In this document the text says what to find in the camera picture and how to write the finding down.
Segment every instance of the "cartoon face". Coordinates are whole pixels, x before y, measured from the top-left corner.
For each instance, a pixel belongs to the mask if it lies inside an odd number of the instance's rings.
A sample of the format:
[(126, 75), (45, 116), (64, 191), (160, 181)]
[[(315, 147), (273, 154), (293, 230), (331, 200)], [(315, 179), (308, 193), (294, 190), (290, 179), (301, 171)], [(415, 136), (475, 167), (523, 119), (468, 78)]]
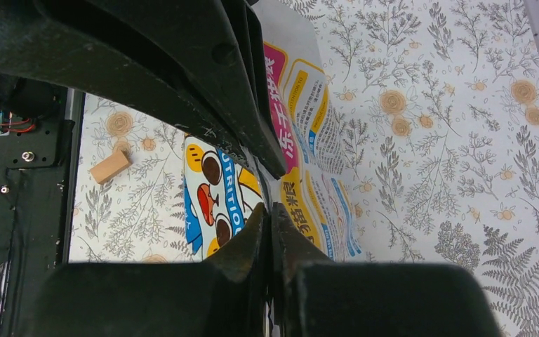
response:
[(193, 244), (194, 253), (203, 248), (201, 254), (206, 258), (244, 227), (253, 207), (261, 201), (255, 192), (259, 187), (255, 176), (226, 154), (193, 137), (185, 138), (185, 163), (185, 191), (197, 218), (201, 244), (193, 240), (198, 234), (195, 229), (187, 240)]

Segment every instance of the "floral pattern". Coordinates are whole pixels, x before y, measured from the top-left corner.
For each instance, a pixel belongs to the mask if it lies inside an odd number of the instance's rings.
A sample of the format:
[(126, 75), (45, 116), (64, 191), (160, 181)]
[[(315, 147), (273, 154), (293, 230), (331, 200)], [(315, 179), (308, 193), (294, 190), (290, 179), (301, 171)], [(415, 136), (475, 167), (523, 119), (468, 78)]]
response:
[[(369, 261), (445, 262), (539, 336), (539, 55), (523, 0), (281, 0), (315, 26)], [(183, 136), (86, 99), (72, 260), (192, 259)], [(112, 151), (133, 165), (105, 185)]]

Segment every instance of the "cartoon tongue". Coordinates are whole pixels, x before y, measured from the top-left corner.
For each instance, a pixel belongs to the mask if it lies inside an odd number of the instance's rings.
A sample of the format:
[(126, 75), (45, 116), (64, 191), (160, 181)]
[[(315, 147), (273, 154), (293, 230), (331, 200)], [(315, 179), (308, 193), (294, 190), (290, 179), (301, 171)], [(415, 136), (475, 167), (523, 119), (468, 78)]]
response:
[(212, 198), (210, 194), (210, 185), (201, 184), (197, 188), (197, 200), (199, 201), (201, 210), (204, 212), (204, 218), (206, 219), (206, 223), (212, 226), (213, 225), (212, 210), (213, 210), (213, 205), (214, 205), (214, 199)]

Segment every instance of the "screw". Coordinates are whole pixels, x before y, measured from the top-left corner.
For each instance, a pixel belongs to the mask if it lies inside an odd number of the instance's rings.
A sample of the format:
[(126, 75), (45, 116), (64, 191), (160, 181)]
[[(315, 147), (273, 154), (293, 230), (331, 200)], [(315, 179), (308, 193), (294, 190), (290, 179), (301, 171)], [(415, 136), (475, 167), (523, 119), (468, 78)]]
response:
[(31, 162), (34, 160), (34, 153), (33, 152), (24, 152), (22, 153), (22, 159), (24, 159), (27, 162)]

